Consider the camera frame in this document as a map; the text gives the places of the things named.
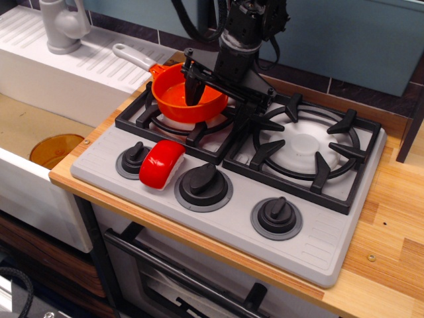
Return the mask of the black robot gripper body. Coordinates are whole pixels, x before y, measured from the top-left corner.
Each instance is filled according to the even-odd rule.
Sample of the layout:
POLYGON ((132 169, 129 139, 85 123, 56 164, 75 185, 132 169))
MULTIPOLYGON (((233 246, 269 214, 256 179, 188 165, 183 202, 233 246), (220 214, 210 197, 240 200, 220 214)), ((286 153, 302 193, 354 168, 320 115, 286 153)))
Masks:
POLYGON ((276 90, 256 71, 259 47, 248 50, 236 38, 223 36, 218 52, 184 50, 184 78, 193 74, 205 84, 205 88, 224 93, 242 105, 254 105, 257 113, 265 112, 275 98, 276 90))

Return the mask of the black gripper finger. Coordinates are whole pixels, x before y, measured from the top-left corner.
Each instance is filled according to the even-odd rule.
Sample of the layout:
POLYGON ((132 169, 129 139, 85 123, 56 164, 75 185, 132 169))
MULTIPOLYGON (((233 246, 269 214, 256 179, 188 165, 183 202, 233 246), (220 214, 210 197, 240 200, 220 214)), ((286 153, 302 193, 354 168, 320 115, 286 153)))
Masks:
POLYGON ((233 120, 232 136, 233 142, 236 142, 240 135, 249 131, 250 126, 255 124, 257 120, 256 106, 239 105, 233 120))
POLYGON ((205 90, 205 84, 195 77, 193 74, 187 74, 185 76, 185 102, 188 106, 197 105, 203 92, 205 90))

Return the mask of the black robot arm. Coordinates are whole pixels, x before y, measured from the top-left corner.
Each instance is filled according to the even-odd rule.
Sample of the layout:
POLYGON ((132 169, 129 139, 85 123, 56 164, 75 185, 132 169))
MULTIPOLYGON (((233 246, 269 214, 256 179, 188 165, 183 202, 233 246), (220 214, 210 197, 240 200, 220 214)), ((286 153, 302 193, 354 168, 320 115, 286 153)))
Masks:
POLYGON ((186 103, 199 103, 211 87, 236 102, 232 133, 248 127, 276 96, 276 90, 258 73, 259 49, 269 41, 279 52, 275 35, 284 31, 289 19, 285 1, 233 1, 219 37, 219 51, 184 51, 186 103))

